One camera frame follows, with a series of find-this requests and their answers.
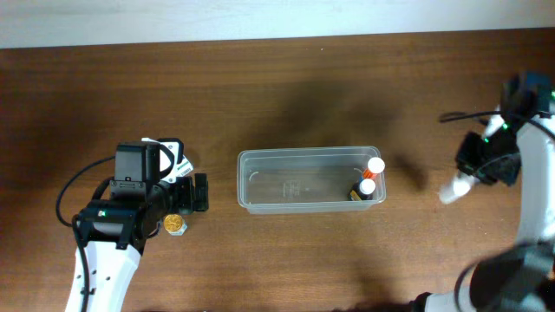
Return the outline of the gold lid balm jar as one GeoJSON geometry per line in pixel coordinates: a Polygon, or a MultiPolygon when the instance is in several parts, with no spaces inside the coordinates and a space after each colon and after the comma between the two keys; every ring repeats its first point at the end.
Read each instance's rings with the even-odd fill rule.
{"type": "Polygon", "coordinates": [[[180,214],[166,215],[163,219],[163,226],[171,236],[182,236],[187,229],[186,221],[180,214]]]}

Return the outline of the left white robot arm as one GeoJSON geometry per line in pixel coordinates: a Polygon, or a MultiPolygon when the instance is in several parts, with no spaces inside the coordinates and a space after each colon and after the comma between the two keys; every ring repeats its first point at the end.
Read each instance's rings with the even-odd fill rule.
{"type": "Polygon", "coordinates": [[[70,220],[75,270],[68,311],[119,311],[148,240],[181,236],[184,217],[209,208],[208,180],[196,173],[176,138],[120,143],[114,175],[70,220]]]}

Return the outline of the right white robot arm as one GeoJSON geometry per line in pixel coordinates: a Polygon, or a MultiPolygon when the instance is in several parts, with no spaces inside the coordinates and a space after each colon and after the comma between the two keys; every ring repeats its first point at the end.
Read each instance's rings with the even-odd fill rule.
{"type": "Polygon", "coordinates": [[[499,105],[484,113],[483,133],[465,136],[444,204],[474,185],[521,183],[513,247],[468,265],[451,292],[423,293],[413,311],[552,311],[554,309],[554,85],[542,74],[516,74],[499,105]]]}

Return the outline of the white spray bottle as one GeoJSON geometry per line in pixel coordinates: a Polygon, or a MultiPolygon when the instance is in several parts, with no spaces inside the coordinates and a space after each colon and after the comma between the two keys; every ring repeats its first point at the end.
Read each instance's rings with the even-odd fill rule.
{"type": "Polygon", "coordinates": [[[468,194],[478,182],[479,180],[473,175],[457,172],[448,183],[440,188],[438,193],[439,200],[444,205],[452,204],[454,201],[468,194]]]}

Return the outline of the dark bottle white cap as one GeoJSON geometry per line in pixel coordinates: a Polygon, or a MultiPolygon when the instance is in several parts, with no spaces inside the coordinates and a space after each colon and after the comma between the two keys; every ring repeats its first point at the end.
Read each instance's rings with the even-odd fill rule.
{"type": "Polygon", "coordinates": [[[375,181],[373,179],[361,179],[353,184],[349,191],[349,200],[351,201],[364,201],[371,200],[373,193],[376,189],[375,181]]]}

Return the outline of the orange tube white cap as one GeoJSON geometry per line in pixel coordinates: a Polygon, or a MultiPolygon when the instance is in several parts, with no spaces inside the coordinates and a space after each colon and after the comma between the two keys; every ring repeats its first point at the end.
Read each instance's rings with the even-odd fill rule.
{"type": "Polygon", "coordinates": [[[385,169],[385,162],[380,157],[370,158],[366,168],[362,172],[363,179],[375,179],[385,169]]]}

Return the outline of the white Panadol box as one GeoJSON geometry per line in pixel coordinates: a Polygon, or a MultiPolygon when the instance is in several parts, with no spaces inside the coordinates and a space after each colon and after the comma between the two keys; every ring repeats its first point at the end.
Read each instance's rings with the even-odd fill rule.
{"type": "Polygon", "coordinates": [[[174,167],[174,173],[176,177],[185,177],[192,171],[193,165],[186,156],[183,156],[180,163],[174,167]]]}

